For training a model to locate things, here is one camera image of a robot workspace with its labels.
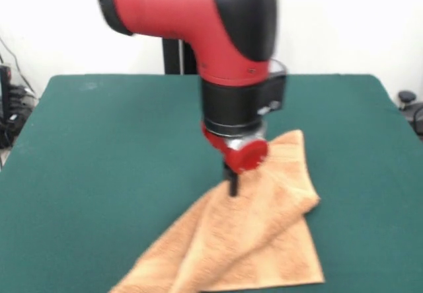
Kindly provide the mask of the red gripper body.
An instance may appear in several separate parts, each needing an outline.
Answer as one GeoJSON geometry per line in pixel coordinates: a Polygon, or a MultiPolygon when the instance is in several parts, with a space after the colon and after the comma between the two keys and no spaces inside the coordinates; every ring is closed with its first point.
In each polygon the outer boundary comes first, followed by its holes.
{"type": "Polygon", "coordinates": [[[222,154],[225,164],[236,174],[256,169],[268,155],[265,125],[233,138],[218,136],[207,130],[204,124],[202,132],[207,141],[222,154]]]}

